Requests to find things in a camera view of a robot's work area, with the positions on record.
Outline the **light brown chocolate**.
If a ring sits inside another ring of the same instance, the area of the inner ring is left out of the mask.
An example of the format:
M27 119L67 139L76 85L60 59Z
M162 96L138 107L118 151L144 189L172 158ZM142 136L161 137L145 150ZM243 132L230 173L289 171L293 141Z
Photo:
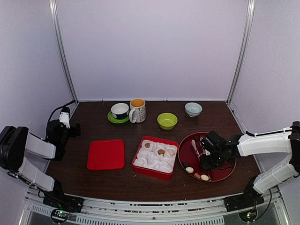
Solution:
M159 150L157 151L157 153L158 153L159 155L163 155L163 154L165 153L165 151L164 151L163 149L159 149Z

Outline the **pink tongs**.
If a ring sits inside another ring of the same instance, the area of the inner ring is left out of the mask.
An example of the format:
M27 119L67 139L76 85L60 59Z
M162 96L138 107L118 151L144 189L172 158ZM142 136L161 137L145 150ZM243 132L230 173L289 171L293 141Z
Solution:
M191 145L194 149L195 155L198 160L201 159L201 156L209 156L210 155L210 153L202 147L200 142L196 142L195 140L192 140Z

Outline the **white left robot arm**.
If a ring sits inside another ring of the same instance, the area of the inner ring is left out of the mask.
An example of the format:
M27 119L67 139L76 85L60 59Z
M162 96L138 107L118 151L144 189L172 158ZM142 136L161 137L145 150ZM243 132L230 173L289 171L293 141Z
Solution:
M79 123L67 127L58 120L47 124L45 139L32 134L27 127L5 126L0 133L0 166L10 176L36 186L57 208L63 208L71 201L61 182L46 175L33 161L61 161L69 139L80 134Z

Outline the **red tin lid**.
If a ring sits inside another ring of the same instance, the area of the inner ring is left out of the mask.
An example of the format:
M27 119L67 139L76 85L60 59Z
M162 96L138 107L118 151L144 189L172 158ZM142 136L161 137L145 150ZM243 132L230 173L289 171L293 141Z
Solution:
M89 147L89 170L120 170L125 167L125 144L122 139L92 141Z

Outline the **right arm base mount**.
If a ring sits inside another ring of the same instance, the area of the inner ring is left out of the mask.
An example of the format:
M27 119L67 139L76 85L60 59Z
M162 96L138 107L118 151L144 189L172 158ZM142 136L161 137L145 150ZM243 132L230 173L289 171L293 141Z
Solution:
M224 198L224 203L227 212L238 211L239 218L250 223L258 218L257 206L264 203L264 198L241 194Z

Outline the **round caramel chocolate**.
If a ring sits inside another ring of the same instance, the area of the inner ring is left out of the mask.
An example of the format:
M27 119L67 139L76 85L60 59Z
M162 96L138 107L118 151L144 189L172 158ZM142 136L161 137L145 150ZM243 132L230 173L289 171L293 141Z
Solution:
M145 143L145 145L144 145L146 148L149 148L150 147L150 143L149 142L147 142L147 143Z

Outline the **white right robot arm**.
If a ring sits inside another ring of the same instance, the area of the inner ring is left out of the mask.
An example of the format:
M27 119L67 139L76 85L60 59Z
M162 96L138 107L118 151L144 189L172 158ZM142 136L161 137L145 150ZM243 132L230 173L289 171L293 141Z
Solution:
M250 207L258 195L300 174L300 123L265 133L246 132L228 140L214 130L200 137L204 153L199 157L204 171L220 168L230 159L252 155L282 154L285 157L269 170L257 175L240 197L240 203Z

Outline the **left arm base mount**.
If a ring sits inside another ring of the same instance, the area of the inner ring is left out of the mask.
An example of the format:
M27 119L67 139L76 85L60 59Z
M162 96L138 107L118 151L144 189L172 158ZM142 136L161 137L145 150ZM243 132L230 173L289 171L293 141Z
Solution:
M59 201L52 197L44 197L43 204L53 207L50 213L50 219L57 223L65 223L72 213L80 213L83 207L84 199L74 196L66 196L65 201Z

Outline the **red tin box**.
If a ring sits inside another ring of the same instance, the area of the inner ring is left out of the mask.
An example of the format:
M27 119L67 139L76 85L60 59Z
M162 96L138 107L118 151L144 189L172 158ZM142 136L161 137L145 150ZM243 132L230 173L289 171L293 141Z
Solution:
M178 149L175 141L144 136L132 161L133 170L137 174L170 180Z

